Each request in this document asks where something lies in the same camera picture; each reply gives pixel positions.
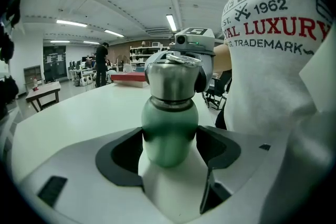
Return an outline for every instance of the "bag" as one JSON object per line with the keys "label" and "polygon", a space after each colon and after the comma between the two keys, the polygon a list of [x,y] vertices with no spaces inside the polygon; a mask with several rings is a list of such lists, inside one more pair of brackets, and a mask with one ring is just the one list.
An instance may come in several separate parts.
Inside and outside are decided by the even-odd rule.
{"label": "bag", "polygon": [[78,87],[80,83],[80,79],[79,78],[75,78],[74,80],[74,86]]}

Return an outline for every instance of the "wooden table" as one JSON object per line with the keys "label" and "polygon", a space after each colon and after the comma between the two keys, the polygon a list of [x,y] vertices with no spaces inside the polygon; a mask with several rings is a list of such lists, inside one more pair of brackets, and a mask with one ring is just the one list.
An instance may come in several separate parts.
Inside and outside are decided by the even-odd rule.
{"label": "wooden table", "polygon": [[[58,92],[61,89],[61,85],[59,84],[58,81],[56,82],[52,82],[52,83],[48,83],[42,86],[38,87],[37,91],[33,91],[32,89],[29,91],[27,97],[26,97],[26,101],[30,102],[32,104],[32,106],[34,107],[34,109],[36,110],[36,112],[39,112],[53,104],[56,104],[59,102],[59,98],[58,98]],[[48,102],[46,104],[41,105],[39,98],[47,96],[49,94],[55,94],[55,100]],[[36,100],[40,110],[37,110],[34,101]]]}

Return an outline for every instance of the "doorway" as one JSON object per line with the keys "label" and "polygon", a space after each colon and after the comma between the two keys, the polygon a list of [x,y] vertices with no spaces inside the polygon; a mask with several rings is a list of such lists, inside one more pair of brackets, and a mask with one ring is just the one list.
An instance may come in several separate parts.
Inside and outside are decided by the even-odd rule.
{"label": "doorway", "polygon": [[51,71],[54,79],[68,78],[65,51],[66,46],[43,47],[44,72]]}

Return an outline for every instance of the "white table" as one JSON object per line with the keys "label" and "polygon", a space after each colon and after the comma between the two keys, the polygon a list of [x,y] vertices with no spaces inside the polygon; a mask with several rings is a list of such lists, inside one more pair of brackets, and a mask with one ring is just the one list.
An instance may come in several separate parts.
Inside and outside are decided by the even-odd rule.
{"label": "white table", "polygon": [[87,69],[73,69],[73,70],[69,70],[70,74],[71,74],[71,80],[74,81],[76,75],[75,73],[80,73],[81,74],[81,77],[83,76],[90,76],[91,79],[93,78],[92,75],[94,74],[94,69],[93,68],[87,68]]}
{"label": "white table", "polygon": [[[14,181],[19,183],[68,145],[141,126],[142,108],[149,97],[150,87],[111,84],[64,100],[21,122],[12,149]],[[202,95],[196,94],[193,101],[199,125],[214,126]],[[153,165],[145,151],[139,161],[139,175],[143,176],[147,196],[170,219],[182,222],[199,216],[206,173],[195,141],[189,156],[178,167],[162,169]]]}

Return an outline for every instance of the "metal bottle cap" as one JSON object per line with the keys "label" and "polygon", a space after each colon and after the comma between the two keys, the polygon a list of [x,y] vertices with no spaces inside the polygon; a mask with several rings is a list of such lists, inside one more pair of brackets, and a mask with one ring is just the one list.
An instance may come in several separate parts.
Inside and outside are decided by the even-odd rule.
{"label": "metal bottle cap", "polygon": [[146,74],[152,96],[164,101],[182,101],[195,95],[195,82],[202,61],[167,54],[166,59],[148,64]]}

